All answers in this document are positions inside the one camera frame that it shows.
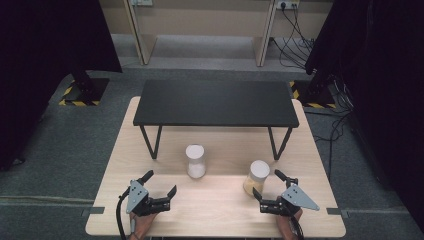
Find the cup lid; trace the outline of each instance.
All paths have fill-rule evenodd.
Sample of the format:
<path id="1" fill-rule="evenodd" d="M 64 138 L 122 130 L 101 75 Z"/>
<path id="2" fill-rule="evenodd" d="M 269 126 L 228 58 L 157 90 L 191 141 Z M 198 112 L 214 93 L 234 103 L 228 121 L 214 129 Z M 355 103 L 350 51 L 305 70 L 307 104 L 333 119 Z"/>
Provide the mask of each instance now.
<path id="1" fill-rule="evenodd" d="M 250 165 L 251 177 L 255 181 L 264 181 L 268 177 L 269 172 L 269 165 L 262 160 L 256 160 Z"/>
<path id="2" fill-rule="evenodd" d="M 205 153 L 205 149 L 203 148 L 202 145 L 193 144 L 193 145 L 189 145 L 186 148 L 187 157 L 191 159 L 199 159 L 203 156 L 204 153 Z"/>

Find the hazard stripe tape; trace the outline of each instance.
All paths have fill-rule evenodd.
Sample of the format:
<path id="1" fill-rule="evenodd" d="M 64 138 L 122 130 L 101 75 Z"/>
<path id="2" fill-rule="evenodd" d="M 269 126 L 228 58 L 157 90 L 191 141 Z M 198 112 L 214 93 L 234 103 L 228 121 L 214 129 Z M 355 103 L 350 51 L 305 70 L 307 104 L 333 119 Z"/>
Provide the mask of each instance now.
<path id="1" fill-rule="evenodd" d="M 72 80 L 69 87 L 65 90 L 65 93 L 62 96 L 62 99 L 59 102 L 60 106 L 78 106 L 78 107 L 85 107 L 85 106 L 98 106 L 100 104 L 100 101 L 81 101 L 81 100 L 66 100 L 66 97 L 68 94 L 72 91 L 72 88 L 75 86 L 75 80 Z"/>
<path id="2" fill-rule="evenodd" d="M 299 99 L 299 90 L 297 89 L 295 82 L 290 82 L 290 88 L 293 92 L 293 98 Z M 312 108 L 336 108 L 336 104 L 318 104 L 318 103 L 302 103 L 304 107 Z"/>

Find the black tabletop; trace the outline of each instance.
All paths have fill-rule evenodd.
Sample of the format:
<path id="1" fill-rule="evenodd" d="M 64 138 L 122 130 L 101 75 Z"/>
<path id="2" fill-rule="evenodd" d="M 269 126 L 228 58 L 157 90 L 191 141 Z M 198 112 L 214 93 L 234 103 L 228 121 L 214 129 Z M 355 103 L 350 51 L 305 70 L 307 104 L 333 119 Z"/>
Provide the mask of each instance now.
<path id="1" fill-rule="evenodd" d="M 148 80 L 133 123 L 134 126 L 299 126 L 286 83 L 228 80 Z"/>

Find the white cup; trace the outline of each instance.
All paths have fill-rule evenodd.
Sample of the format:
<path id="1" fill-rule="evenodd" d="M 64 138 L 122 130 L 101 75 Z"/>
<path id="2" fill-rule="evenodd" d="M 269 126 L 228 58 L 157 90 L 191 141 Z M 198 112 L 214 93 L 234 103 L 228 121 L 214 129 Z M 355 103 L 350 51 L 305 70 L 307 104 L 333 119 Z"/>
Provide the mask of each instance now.
<path id="1" fill-rule="evenodd" d="M 202 145 L 192 144 L 186 148 L 188 158 L 187 173 L 192 178 L 200 178 L 206 173 L 204 159 L 205 149 Z"/>
<path id="2" fill-rule="evenodd" d="M 268 163 L 262 160 L 256 160 L 250 165 L 250 171 L 243 183 L 244 190 L 253 196 L 253 188 L 262 193 L 264 182 L 268 177 L 270 168 Z"/>

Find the hand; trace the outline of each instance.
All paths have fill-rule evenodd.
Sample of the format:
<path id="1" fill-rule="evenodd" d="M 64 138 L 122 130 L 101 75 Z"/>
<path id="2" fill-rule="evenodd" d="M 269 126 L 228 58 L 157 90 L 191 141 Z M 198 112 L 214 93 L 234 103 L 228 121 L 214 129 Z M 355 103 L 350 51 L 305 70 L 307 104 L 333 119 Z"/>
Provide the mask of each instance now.
<path id="1" fill-rule="evenodd" d="M 299 221 L 300 216 L 302 216 L 302 209 L 300 209 L 299 211 L 297 211 L 297 213 L 294 214 L 294 217 L 297 219 L 297 221 Z M 283 239 L 285 240 L 296 240 L 297 239 L 297 235 L 294 234 L 290 228 L 290 217 L 286 217 L 286 216 L 280 216 L 277 215 L 277 227 L 278 230 L 280 231 L 281 235 L 283 236 Z"/>
<path id="2" fill-rule="evenodd" d="M 137 216 L 133 212 L 130 213 L 130 222 L 131 219 L 135 220 L 135 230 L 134 233 L 132 233 L 129 237 L 130 240 L 142 240 L 147 234 L 147 231 L 149 231 L 150 227 L 152 226 L 153 220 L 158 215 L 158 213 L 150 214 L 147 216 Z"/>

